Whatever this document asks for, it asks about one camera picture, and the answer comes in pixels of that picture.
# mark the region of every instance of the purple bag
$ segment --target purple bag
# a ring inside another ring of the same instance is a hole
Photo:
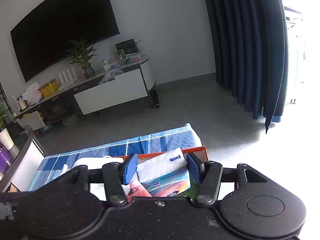
[[[8,153],[7,149],[0,144],[0,180],[11,166],[10,159],[11,155]]]

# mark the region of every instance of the gray wall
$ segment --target gray wall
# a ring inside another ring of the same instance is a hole
[[[40,85],[67,67],[59,62],[25,83],[10,30],[44,0],[0,0],[0,81],[14,108],[12,95],[20,96],[26,87]],[[96,72],[102,60],[116,56],[115,44],[142,39],[139,48],[150,56],[157,84],[215,72],[214,54],[208,14],[204,0],[111,0],[120,35],[101,41],[97,57],[91,63]]]

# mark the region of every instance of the curtain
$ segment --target curtain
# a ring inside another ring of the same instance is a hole
[[[279,122],[288,79],[287,27],[282,0],[205,0],[217,82],[252,111]]]

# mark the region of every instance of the pink fabric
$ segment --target pink fabric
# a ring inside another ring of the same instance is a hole
[[[134,179],[130,183],[130,193],[128,194],[128,201],[131,202],[132,197],[151,197],[150,193],[141,185],[141,183]]]

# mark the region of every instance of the white cup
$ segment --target white cup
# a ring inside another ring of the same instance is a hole
[[[14,146],[14,142],[12,141],[7,128],[4,128],[0,133],[0,143],[7,149],[7,151],[10,151]]]

